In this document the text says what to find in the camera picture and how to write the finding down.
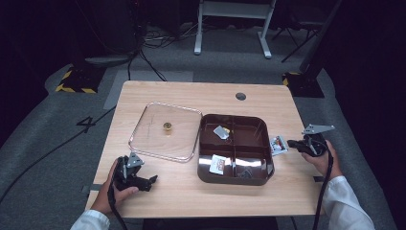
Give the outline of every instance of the hand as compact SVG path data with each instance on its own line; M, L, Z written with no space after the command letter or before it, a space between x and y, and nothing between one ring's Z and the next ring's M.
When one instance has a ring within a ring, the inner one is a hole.
M95 202L93 203L92 207L90 208L90 209L99 211L105 215L107 215L111 212L111 208L108 203L107 191L108 191L108 187L110 186L110 183L111 183L111 179L112 179L111 177L113 176L114 170L116 169L116 165L117 165L117 160L111 166L110 172L108 173L107 180L102 184L101 190L99 191L99 194L96 197ZM127 199L129 196L138 192L137 187L129 187L122 191L119 191L115 186L113 186L113 187L114 187L114 197L116 198L116 207L120 206L123 203L123 201L125 199Z
M329 180L331 180L334 177L343 175L343 173L340 170L340 163L338 161L337 152L335 151L334 147L329 142L329 140L326 140L326 142L327 142L327 147L331 151L331 155L334 158L334 163L332 165L331 175L329 178ZM302 152L302 157L308 163L313 164L314 167L316 167L316 170L318 172L320 172L323 176L326 176L327 168L328 168L328 153L327 152L325 152L325 154L323 154L322 156L318 156L318 157L312 157L309 154Z

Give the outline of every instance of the clear plastic tray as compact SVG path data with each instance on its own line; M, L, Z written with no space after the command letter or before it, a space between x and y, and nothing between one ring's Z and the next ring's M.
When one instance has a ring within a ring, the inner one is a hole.
M136 153L176 162L194 155L202 113L194 108L149 103L135 127L129 148Z

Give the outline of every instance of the black cable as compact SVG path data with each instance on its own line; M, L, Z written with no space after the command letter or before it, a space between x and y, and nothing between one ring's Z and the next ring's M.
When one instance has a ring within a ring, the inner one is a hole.
M328 149L328 147L319 141L310 139L312 142L315 142L319 145L322 145L324 148L327 149L328 152L328 166L327 166L327 173L326 173L326 177L325 180L323 181L323 185L322 185L322 189L320 190L319 193L319 199L317 201L317 209L316 209L316 216L314 218L314 223L313 223L313 230L317 230L317 225L319 224L319 218L320 218L320 211L322 209L322 202L323 202L323 196L325 194L325 190L326 190L326 186L328 184L328 180L331 176L331 170L332 170L332 165L334 164L334 158L332 157L331 151Z
M20 175L18 175L14 181L9 185L9 187L6 189L6 191L3 193L3 195L0 198L0 204L3 202L4 198L6 197L6 195L9 193L9 191L11 190L12 186L14 186L14 184L21 178L21 176L23 176L28 170L30 170L34 165L36 165L38 162L40 162L41 160L43 160L45 157L49 156L51 153L53 153L54 151L60 149L61 147L63 147L64 145L68 144L69 142L73 141L74 139L76 139L77 137L79 137L83 132L85 132L86 130L88 130L89 127L94 126L99 120L101 120L103 117L105 117L109 112L111 112L112 110L114 110L116 108L116 106L112 107L111 109L109 109L107 112L105 112L103 115L100 116L100 118L98 118L94 123L92 124L88 124L83 130L81 130L80 132L78 132L76 135L74 135L73 137L69 138L67 141L63 142L62 144L58 145L57 147L53 148L52 150L48 151L46 154L44 154L43 156L41 156L39 159L37 159L36 161L34 161L29 167L27 167Z
M113 175L111 176L110 186L108 187L107 197L108 197L108 204L110 205L110 209L113 212L114 216L116 216L116 219L119 221L122 228L124 230L127 230L124 220L122 219L122 216L120 216L120 213L116 209L116 197L114 197L114 178L116 176L116 171L117 171L118 167L121 165L121 162L123 160L124 159L122 157L119 157L117 159L117 165L116 165L116 168L114 169Z
M295 230L298 230L298 226L296 225L295 219L293 217L290 217L290 219L292 220L293 227L295 228Z
M155 72L155 74L162 80L162 81L167 81L167 79L165 78L165 76L159 72L157 69L155 69L152 66L152 63L147 59L146 55L144 54L143 50L140 50L140 56L141 58L149 65L149 67L151 67L151 69Z

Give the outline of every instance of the brown tray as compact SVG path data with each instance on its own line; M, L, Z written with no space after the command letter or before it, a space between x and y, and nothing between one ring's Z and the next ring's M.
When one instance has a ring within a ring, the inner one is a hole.
M230 130L221 139L214 130ZM214 155L225 157L223 174L210 172ZM257 117L207 114L200 121L197 174L208 183L263 185L273 175L274 163L266 123Z

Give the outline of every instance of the wooden table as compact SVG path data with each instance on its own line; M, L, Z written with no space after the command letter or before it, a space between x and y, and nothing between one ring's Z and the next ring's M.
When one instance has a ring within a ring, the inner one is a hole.
M236 93L244 93L240 101ZM270 137L300 140L304 125L287 87L262 84L127 81L105 142L94 184L102 184L114 160L129 155L128 140L151 102L196 108L203 115L261 118ZM263 186L205 183L197 176L198 151L188 163L139 156L146 162L138 175L158 180L119 209L125 218L247 217L314 215L320 183L314 167L296 149L274 157L275 173ZM91 191L89 209L98 192Z

